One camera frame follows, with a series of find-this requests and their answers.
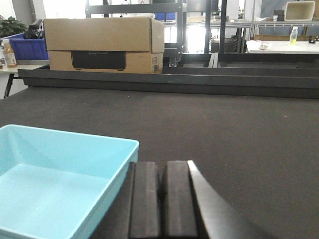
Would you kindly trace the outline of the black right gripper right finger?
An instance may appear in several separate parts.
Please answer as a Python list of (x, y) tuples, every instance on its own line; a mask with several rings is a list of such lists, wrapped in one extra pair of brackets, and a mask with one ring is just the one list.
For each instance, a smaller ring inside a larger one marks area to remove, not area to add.
[(193, 161), (168, 161), (161, 187), (166, 239), (264, 238), (264, 231), (230, 206)]

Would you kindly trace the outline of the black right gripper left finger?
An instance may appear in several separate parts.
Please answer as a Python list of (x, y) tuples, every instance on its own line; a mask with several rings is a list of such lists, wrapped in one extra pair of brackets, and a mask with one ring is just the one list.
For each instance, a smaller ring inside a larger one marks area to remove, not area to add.
[(131, 239), (158, 239), (160, 237), (159, 178), (154, 162), (135, 165), (131, 206)]

